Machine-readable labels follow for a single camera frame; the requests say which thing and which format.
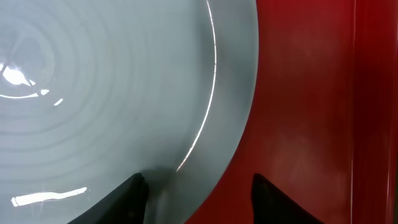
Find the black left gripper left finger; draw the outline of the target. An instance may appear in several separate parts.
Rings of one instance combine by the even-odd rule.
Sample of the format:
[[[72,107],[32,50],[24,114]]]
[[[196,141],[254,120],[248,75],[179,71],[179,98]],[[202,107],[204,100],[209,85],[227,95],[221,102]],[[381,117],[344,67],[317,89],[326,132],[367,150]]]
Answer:
[[[143,224],[149,185],[135,173],[70,224]]]

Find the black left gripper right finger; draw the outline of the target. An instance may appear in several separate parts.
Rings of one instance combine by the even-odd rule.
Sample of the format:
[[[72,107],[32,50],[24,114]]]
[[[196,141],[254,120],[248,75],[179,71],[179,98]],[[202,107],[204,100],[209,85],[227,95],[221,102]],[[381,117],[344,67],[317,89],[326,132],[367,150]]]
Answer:
[[[259,173],[252,178],[254,224],[322,224]]]

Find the light blue plate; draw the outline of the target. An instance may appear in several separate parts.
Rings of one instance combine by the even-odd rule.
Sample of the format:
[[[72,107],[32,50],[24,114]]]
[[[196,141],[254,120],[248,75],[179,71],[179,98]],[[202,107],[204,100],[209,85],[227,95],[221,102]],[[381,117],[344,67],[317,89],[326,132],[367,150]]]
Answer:
[[[95,223],[140,173],[184,223],[237,150],[254,1],[2,0],[1,222]]]

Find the red serving tray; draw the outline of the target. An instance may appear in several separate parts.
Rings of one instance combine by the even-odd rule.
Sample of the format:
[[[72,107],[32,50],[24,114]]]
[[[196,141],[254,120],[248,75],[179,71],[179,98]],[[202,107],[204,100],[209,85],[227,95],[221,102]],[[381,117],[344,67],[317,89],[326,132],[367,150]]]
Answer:
[[[325,223],[392,223],[397,1],[259,0],[245,132],[190,223],[252,223],[255,173]]]

